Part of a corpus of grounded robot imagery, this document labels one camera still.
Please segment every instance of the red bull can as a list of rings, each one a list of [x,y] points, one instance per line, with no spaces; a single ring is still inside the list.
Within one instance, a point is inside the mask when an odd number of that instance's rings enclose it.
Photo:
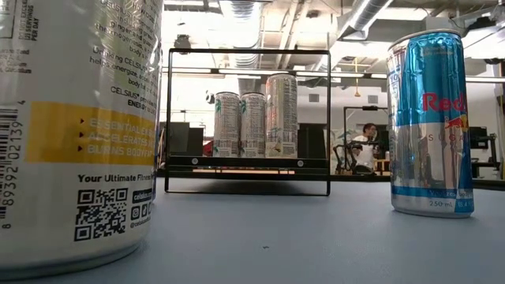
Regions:
[[[387,58],[391,202],[395,210],[465,218],[473,212],[461,36],[409,35]]]

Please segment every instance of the energy drink can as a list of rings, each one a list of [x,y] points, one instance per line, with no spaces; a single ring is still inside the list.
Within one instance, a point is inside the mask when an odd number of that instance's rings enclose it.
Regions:
[[[275,74],[267,79],[267,158],[297,158],[297,79]]]
[[[97,267],[148,233],[162,12],[0,1],[0,281]]]
[[[464,218],[473,185],[461,37],[407,36],[387,59],[391,202],[415,215]]]
[[[214,144],[212,156],[238,157],[240,99],[233,92],[215,94]]]
[[[245,93],[240,101],[240,154],[243,158],[265,157],[265,96]]]

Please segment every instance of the table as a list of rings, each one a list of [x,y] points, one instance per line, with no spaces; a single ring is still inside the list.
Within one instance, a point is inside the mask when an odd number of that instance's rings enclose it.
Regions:
[[[505,282],[505,192],[476,190],[473,218],[434,219],[392,211],[388,183],[332,187],[330,197],[158,190],[141,249],[90,271],[22,283]]]

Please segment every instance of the white can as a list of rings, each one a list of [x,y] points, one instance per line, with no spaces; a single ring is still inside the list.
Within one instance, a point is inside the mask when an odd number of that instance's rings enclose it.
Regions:
[[[214,144],[212,156],[238,157],[239,138],[238,95],[233,92],[215,94]]]
[[[241,97],[239,148],[242,158],[265,157],[265,107],[265,96],[261,93],[245,93]]]
[[[148,232],[162,10],[0,1],[0,279],[99,266]]]
[[[267,80],[266,157],[297,158],[297,79],[275,74]]]

